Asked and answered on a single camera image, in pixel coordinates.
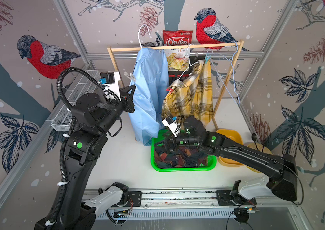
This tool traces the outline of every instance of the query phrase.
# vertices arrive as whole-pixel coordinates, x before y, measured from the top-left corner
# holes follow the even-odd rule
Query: plaid fabric
[[[183,82],[175,80],[169,88],[173,90],[165,97],[161,116],[163,119],[177,116],[181,120],[193,115],[206,126],[213,116],[211,62],[198,60],[192,74]]]

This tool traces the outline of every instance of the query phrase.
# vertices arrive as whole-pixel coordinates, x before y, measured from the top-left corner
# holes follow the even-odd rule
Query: bullfinch drawing
[[[23,35],[17,42],[17,48],[22,59],[26,57],[42,76],[50,79],[57,79],[76,58],[81,57],[59,46],[40,42],[31,35]]]
[[[200,44],[217,44],[236,41],[230,34],[229,29],[222,25],[216,17],[216,12],[211,8],[198,11],[194,20],[197,20],[196,38]],[[222,47],[206,47],[220,50]]]

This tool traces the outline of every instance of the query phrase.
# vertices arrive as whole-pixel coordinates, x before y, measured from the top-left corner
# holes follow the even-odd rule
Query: green basket
[[[196,168],[159,168],[155,162],[154,151],[156,142],[162,141],[164,136],[163,134],[168,130],[160,130],[157,138],[152,138],[151,142],[151,165],[156,171],[159,172],[175,172],[175,171],[196,171],[196,170],[211,170],[216,166],[216,157],[208,155],[207,156],[207,166],[199,166]]]

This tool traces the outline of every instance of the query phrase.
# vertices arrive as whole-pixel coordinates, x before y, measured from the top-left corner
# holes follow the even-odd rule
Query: wooden clothes rack
[[[238,52],[233,57],[233,66],[236,66],[236,61],[238,60],[239,54],[243,48],[244,41],[241,39],[239,42],[237,42],[237,45],[238,45]],[[219,47],[219,46],[236,46],[236,44],[233,42],[232,43],[218,43],[218,44],[199,44],[199,45],[191,45],[190,48]],[[154,50],[164,50],[164,49],[171,49],[171,48],[188,48],[188,45],[187,46],[151,46],[151,47],[143,47],[143,48],[151,48]],[[114,70],[119,72],[118,65],[117,65],[117,62],[115,60],[113,53],[114,52],[123,52],[123,51],[138,51],[141,49],[141,47],[111,48],[109,46],[107,49],[108,49],[108,53],[111,58],[111,62],[113,63],[113,66],[114,66]],[[225,86],[228,85],[228,82],[229,82],[232,74],[233,74],[233,68],[232,68],[232,65],[230,64],[229,68],[228,68],[228,74],[226,75],[226,78],[224,80]],[[119,87],[124,87],[124,83],[122,80],[119,82]],[[222,89],[220,91],[220,95],[219,95],[217,102],[215,104],[214,114],[212,116],[212,122],[214,123],[214,126],[216,129],[219,129],[219,127],[217,126],[217,123],[215,120],[215,115],[216,115],[219,105],[221,103],[221,99],[222,99],[222,96],[224,95],[225,89],[226,89],[225,87],[222,87]]]

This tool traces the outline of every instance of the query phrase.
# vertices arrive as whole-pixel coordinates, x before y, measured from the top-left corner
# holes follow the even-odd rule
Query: bag of chips
[[[167,46],[184,46],[192,42],[192,30],[163,30],[162,33]],[[186,51],[186,48],[165,49],[169,71],[184,71],[189,67]]]

